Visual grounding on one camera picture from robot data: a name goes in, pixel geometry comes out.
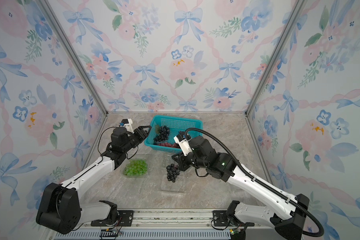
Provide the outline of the dark purple grape bunch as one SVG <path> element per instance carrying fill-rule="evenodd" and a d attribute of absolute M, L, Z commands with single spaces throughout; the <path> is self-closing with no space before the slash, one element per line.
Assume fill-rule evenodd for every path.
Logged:
<path fill-rule="evenodd" d="M 180 169 L 178 165 L 170 164 L 166 167 L 167 170 L 167 180 L 169 182 L 175 183 L 177 177 L 180 175 Z"/>

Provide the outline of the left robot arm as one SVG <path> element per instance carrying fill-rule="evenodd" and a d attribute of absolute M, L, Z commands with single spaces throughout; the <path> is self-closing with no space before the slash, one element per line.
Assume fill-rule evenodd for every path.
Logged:
<path fill-rule="evenodd" d="M 137 149 L 149 136 L 152 127 L 139 126 L 132 130 L 122 124 L 112 129 L 110 143 L 93 164 L 60 184 L 46 186 L 36 215 L 38 225 L 68 234 L 85 223 L 100 221 L 107 226 L 115 226 L 120 221 L 117 204 L 99 201 L 83 205 L 81 198 L 104 176 L 120 167 L 128 152 Z"/>

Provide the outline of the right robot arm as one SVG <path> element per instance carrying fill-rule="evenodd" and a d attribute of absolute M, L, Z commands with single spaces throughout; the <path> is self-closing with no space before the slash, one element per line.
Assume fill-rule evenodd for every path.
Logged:
<path fill-rule="evenodd" d="M 207 176 L 234 185 L 265 204 L 264 208 L 248 206 L 233 201 L 227 210 L 227 216 L 238 223 L 256 223 L 273 227 L 287 240 L 299 240 L 303 235 L 309 198 L 299 194 L 289 194 L 262 178 L 254 175 L 244 165 L 237 164 L 227 153 L 218 153 L 207 139 L 202 136 L 184 138 L 174 137 L 181 152 L 172 156 L 181 171 L 193 167 L 205 169 Z"/>

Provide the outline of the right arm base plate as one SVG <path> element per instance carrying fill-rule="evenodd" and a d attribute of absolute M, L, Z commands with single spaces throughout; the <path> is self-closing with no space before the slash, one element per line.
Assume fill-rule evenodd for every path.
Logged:
<path fill-rule="evenodd" d="M 244 227 L 246 223 L 239 221 L 233 215 L 227 215 L 226 210 L 214 210 L 212 211 L 212 226 L 215 228 L 225 228 L 225 227 Z"/>

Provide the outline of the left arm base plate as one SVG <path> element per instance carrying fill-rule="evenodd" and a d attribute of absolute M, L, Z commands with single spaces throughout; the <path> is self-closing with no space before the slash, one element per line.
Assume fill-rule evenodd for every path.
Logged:
<path fill-rule="evenodd" d="M 118 210 L 115 222 L 111 220 L 96 220 L 91 222 L 91 227 L 131 227 L 134 219 L 133 210 Z"/>

